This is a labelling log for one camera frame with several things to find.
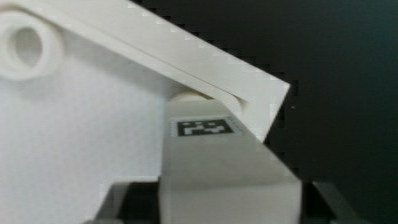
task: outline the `black background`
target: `black background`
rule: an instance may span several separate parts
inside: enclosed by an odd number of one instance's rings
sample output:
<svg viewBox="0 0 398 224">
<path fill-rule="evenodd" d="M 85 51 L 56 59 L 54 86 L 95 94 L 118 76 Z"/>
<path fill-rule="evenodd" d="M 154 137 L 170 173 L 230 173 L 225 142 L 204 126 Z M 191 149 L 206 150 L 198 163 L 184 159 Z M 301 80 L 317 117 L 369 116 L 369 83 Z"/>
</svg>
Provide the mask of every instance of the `black background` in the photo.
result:
<svg viewBox="0 0 398 224">
<path fill-rule="evenodd" d="M 398 1 L 138 3 L 293 84 L 266 145 L 360 216 L 398 223 Z"/>
</svg>

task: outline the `circular hole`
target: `circular hole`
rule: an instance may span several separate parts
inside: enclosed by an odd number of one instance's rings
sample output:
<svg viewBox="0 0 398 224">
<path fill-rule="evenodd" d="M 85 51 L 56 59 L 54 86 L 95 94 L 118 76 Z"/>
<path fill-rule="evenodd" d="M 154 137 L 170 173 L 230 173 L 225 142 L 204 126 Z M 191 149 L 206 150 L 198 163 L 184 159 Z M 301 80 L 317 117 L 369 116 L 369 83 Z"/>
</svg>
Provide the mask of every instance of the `circular hole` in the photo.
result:
<svg viewBox="0 0 398 224">
<path fill-rule="evenodd" d="M 14 50 L 15 57 L 21 60 L 23 64 L 28 67 L 39 62 L 42 46 L 40 46 L 40 38 L 37 32 L 24 28 L 14 34 Z"/>
</svg>

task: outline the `white plastic surface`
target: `white plastic surface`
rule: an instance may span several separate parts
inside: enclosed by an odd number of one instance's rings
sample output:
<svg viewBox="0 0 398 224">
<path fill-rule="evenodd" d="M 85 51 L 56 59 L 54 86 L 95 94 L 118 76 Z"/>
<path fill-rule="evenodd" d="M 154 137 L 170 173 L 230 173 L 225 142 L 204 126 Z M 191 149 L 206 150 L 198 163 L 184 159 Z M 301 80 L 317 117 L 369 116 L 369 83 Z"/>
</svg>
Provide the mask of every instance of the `white plastic surface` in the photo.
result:
<svg viewBox="0 0 398 224">
<path fill-rule="evenodd" d="M 170 102 L 165 121 L 161 224 L 298 224 L 300 180 L 220 102 Z"/>
<path fill-rule="evenodd" d="M 30 29 L 39 36 L 39 61 L 30 66 L 15 51 L 15 34 Z M 0 77 L 26 80 L 53 74 L 63 61 L 63 42 L 54 27 L 17 11 L 0 14 Z"/>
<path fill-rule="evenodd" d="M 63 39 L 51 76 L 0 79 L 1 224 L 81 224 L 111 183 L 159 174 L 163 104 L 186 89 L 69 32 Z"/>
<path fill-rule="evenodd" d="M 0 0 L 218 99 L 262 141 L 289 85 L 127 0 Z"/>
</svg>

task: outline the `white cylinder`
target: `white cylinder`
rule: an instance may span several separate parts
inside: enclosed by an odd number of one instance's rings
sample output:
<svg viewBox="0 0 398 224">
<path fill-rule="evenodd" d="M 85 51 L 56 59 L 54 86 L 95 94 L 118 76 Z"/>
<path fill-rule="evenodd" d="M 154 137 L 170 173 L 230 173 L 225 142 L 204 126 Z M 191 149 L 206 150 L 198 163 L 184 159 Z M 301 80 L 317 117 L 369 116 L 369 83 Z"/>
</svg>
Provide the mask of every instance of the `white cylinder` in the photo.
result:
<svg viewBox="0 0 398 224">
<path fill-rule="evenodd" d="M 30 29 L 40 41 L 40 55 L 35 65 L 28 65 L 15 52 L 15 34 Z M 63 61 L 63 41 L 51 24 L 17 11 L 0 14 L 0 77 L 28 80 L 53 74 Z"/>
</svg>

